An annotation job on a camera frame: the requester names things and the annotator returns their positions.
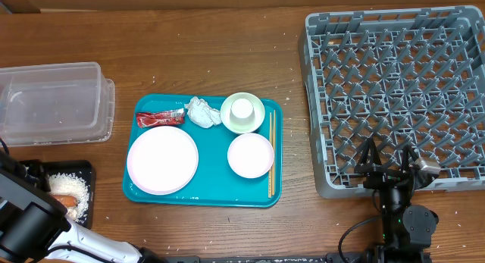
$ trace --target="crumpled white napkin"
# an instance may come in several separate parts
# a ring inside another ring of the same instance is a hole
[[[209,128],[222,123],[221,112],[209,107],[204,99],[199,99],[197,96],[190,99],[189,104],[185,104],[185,108],[188,110],[190,120],[200,127]]]

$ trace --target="blue tray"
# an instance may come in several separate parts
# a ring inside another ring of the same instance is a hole
[[[193,95],[147,95],[138,101],[135,113],[166,111],[183,108]],[[200,96],[216,109],[221,109],[226,97]],[[268,174],[257,179],[246,179],[234,173],[227,162],[229,144],[237,134],[229,131],[223,124],[209,129],[195,125],[188,117],[179,128],[186,131],[196,142],[199,150],[199,166],[192,180],[181,190],[170,195],[157,196],[143,192],[130,179],[125,166],[123,191],[128,199],[134,202],[150,202],[177,205],[233,206],[267,208],[273,206],[281,196],[282,187],[282,157],[283,157],[283,112],[273,100],[262,99],[266,117],[256,133],[269,137],[269,114],[276,111],[276,158],[275,158],[275,190],[274,196],[268,198]],[[130,144],[147,129],[139,128],[133,116]]]

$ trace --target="round white plate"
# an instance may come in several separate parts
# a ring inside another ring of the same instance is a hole
[[[227,150],[229,166],[241,177],[261,177],[271,168],[274,150],[270,142],[256,133],[238,136]]]
[[[192,137],[176,127],[154,127],[140,135],[128,152],[128,174],[135,185],[152,195],[182,189],[199,164]]]
[[[248,122],[245,125],[238,125],[235,122],[232,122],[230,119],[230,109],[237,99],[247,99],[251,102],[252,107],[254,108],[255,116],[254,120]],[[230,131],[242,134],[242,133],[251,133],[257,130],[264,121],[264,105],[263,102],[256,96],[248,92],[238,92],[230,95],[229,97],[224,100],[221,106],[221,120],[222,124],[227,127]]]

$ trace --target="gray dish rack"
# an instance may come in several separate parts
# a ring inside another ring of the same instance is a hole
[[[427,189],[485,189],[484,25],[473,6],[306,17],[299,57],[321,196],[371,194],[353,171],[369,136],[385,167],[406,144],[438,161]]]

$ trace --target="wood grain surface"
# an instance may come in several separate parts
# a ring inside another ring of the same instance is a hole
[[[417,8],[427,5],[409,5]],[[485,4],[477,4],[482,10]],[[376,214],[370,199],[323,199],[315,191],[309,119],[297,39],[319,11],[395,5],[187,11],[120,11],[0,16],[0,67],[96,61],[116,85],[107,142],[11,150],[19,160],[89,160],[97,171],[92,229],[159,255],[324,255],[353,224]],[[269,209],[139,204],[121,190],[133,109],[149,93],[274,99],[284,112],[283,195]],[[440,216],[429,251],[435,262],[483,262],[485,192],[417,193]],[[362,251],[379,224],[351,233]]]

